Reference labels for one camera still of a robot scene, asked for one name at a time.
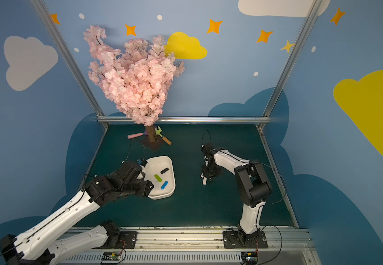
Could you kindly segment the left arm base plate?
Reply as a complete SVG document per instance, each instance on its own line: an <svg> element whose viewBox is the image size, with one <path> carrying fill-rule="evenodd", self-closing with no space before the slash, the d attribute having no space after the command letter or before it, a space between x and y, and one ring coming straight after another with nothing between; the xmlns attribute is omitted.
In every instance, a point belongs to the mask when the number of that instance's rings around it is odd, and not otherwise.
<svg viewBox="0 0 383 265"><path fill-rule="evenodd" d="M113 245L114 249L125 249L125 250L131 250L134 249L136 246L137 241L137 231L120 231L115 236L115 243Z"/></svg>

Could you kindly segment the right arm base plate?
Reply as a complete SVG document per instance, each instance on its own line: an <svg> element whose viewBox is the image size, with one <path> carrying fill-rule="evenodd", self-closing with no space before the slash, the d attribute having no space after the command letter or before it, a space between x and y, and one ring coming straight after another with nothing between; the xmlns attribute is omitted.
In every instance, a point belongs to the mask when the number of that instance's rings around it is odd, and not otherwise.
<svg viewBox="0 0 383 265"><path fill-rule="evenodd" d="M245 234L239 230L223 231L224 248L268 248L268 242L263 231Z"/></svg>

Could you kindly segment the white storage box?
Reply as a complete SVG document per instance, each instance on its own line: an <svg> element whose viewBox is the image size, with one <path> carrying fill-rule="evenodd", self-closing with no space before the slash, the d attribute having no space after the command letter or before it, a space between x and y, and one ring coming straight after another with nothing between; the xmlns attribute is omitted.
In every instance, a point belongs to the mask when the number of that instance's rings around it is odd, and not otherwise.
<svg viewBox="0 0 383 265"><path fill-rule="evenodd" d="M167 167L169 168L169 171L161 174L160 171ZM176 183L173 164L170 157L158 156L148 159L146 165L143 166L143 172L145 174L144 180L151 181L155 186L148 196L150 199L165 199L173 195L176 188ZM163 181L158 182L154 177L155 174L158 174ZM164 190L162 190L161 186L165 181L168 181L168 185Z"/></svg>

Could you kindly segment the green usb drive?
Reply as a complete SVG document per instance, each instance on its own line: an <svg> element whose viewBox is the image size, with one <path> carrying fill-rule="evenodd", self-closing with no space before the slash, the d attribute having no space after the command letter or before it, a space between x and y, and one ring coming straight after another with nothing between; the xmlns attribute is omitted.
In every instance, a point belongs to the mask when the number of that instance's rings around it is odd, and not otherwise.
<svg viewBox="0 0 383 265"><path fill-rule="evenodd" d="M154 177L156 178L156 180L158 182L162 182L163 181L158 174L155 174Z"/></svg>

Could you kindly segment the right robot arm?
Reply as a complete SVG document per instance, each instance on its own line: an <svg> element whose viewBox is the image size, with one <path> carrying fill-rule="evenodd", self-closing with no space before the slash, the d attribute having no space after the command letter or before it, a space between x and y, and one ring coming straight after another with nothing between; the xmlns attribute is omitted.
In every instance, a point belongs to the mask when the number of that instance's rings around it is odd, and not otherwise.
<svg viewBox="0 0 383 265"><path fill-rule="evenodd" d="M204 156L202 184L222 174L225 169L235 175L243 212L238 225L238 236L244 243L255 240L262 232L260 218L273 189L265 169L258 161L242 159L223 148L214 148L210 142L201 146Z"/></svg>

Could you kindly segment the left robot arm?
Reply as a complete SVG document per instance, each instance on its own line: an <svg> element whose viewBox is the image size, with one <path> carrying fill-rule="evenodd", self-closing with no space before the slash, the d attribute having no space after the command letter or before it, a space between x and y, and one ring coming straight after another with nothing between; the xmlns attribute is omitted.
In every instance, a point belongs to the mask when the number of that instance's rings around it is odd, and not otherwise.
<svg viewBox="0 0 383 265"><path fill-rule="evenodd" d="M31 229L1 238L0 252L7 265L56 265L92 248L119 246L121 232L111 221L69 238L60 236L105 204L130 195L146 198L153 188L139 164L123 162L115 172L93 177L68 203Z"/></svg>

